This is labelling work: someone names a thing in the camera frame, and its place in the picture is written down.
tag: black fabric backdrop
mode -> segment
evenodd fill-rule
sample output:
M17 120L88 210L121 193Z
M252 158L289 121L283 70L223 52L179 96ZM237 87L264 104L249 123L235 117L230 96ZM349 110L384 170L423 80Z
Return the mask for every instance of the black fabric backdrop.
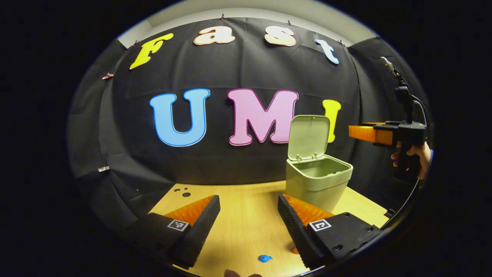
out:
M265 28L270 25L291 29L297 44L285 47L267 43ZM212 26L229 26L236 39L227 44L194 45L198 32ZM128 69L143 43L168 33L174 37L164 41L161 49L150 55L149 62ZM316 39L324 39L334 48L338 65L327 60ZM382 55L394 63L414 94L429 108L415 75L379 38L346 48L333 39L286 23L227 18L179 26L128 50L115 40L81 81L69 116L69 157L79 189L105 224L117 230L146 214L176 182L244 184L282 180L287 144L269 139L259 143L254 136L250 145L229 144L234 110L227 92L252 89L267 107L276 91L292 90L299 94L295 115L324 114L325 99L341 103L336 139L328 144L326 153L354 166L349 187L385 208L398 209L412 187L393 179L390 155L394 149L350 138L347 128L363 121L404 119L393 93L397 82L378 60ZM102 80L107 72L113 72L114 78ZM156 135L149 100L164 93L176 94L174 126L184 132L191 121L189 102L183 99L183 93L194 88L211 91L206 99L207 133L195 145L168 146ZM111 169L97 172L103 166Z

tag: screw hole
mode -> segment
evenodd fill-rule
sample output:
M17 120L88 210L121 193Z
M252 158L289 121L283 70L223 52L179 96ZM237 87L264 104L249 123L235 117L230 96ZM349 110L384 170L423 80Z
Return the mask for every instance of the screw hole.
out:
M341 244L337 244L337 245L335 245L332 249L333 249L333 251L339 251L339 250L341 250L342 248L343 248L343 245L341 245Z

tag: green trash bin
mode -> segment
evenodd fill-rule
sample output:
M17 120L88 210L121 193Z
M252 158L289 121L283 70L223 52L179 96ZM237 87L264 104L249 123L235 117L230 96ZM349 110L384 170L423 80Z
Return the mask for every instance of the green trash bin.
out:
M352 176L353 166L325 155L330 119L298 115L290 124L285 193L332 212Z

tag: orange object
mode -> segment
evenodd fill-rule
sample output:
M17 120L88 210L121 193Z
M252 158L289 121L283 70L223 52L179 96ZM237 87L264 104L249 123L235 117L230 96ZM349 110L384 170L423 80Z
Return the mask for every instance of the orange object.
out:
M314 222L334 216L334 214L332 213L329 213L323 209L320 209L314 205L301 201L297 198L288 196L286 194L284 194L283 196L287 199L291 207L294 208L294 210L297 213L297 216L301 219L303 225L306 227L310 222Z
M348 136L380 144L393 144L393 132L375 130L372 126L348 126Z
M164 216L183 222L188 222L190 226L193 227L193 224L195 224L198 217L202 214L203 210L210 203L214 196L215 195L211 195L209 197L200 199L170 213L167 213Z

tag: letter m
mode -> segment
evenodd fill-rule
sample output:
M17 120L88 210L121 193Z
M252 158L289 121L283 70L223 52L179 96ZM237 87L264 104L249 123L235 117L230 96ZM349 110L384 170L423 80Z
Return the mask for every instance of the letter m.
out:
M270 140L274 143L289 142L290 122L299 98L296 92L277 91L266 110L251 89L231 90L227 97L234 102L234 135L229 138L229 143L248 145L253 141L253 137L247 133L248 122L260 142L266 140L274 123L275 131Z

